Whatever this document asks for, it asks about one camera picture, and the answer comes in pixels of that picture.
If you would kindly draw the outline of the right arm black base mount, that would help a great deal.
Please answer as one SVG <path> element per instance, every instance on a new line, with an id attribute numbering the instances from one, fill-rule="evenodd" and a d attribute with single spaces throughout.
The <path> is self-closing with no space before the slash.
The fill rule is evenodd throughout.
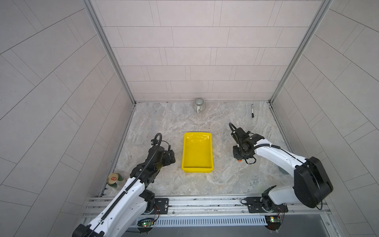
<path id="1" fill-rule="evenodd" d="M 249 213 L 273 213 L 273 212 L 288 212 L 288 207 L 286 204 L 277 205 L 269 198 L 268 193 L 276 185 L 271 186 L 262 193 L 261 197 L 246 197 L 240 200 L 242 205 L 248 207 Z"/>

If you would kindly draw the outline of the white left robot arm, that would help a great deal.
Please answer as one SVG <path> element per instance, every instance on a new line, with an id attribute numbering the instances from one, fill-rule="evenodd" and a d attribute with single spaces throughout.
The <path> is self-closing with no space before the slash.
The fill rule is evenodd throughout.
<path id="1" fill-rule="evenodd" d="M 125 186 L 89 224 L 78 225 L 73 237 L 121 237 L 144 214 L 156 210 L 155 194 L 147 189 L 160 169 L 176 162 L 175 153 L 168 147 L 154 145 L 149 149 L 145 162 L 131 172 Z"/>

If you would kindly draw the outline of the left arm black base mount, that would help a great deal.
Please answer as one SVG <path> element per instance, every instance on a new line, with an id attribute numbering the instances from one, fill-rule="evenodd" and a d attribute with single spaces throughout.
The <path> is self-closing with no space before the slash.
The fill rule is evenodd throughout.
<path id="1" fill-rule="evenodd" d="M 149 190 L 144 190 L 140 195 L 147 203 L 144 214 L 167 214 L 169 206 L 169 198 L 156 198 L 155 194 Z"/>

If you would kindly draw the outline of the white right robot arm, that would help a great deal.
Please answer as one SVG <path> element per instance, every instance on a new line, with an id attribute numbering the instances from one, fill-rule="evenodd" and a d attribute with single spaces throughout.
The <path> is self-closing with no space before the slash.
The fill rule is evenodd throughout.
<path id="1" fill-rule="evenodd" d="M 229 123 L 231 136 L 236 142 L 233 146 L 234 158 L 238 161 L 255 159 L 255 155 L 263 157 L 294 178 L 292 186 L 272 186 L 262 193 L 261 203 L 267 212 L 273 205 L 300 202 L 309 208 L 322 204 L 323 200 L 333 192 L 334 188 L 322 162 L 316 158 L 309 159 L 290 153 L 280 146 L 274 145 L 263 136 L 236 128 Z"/>

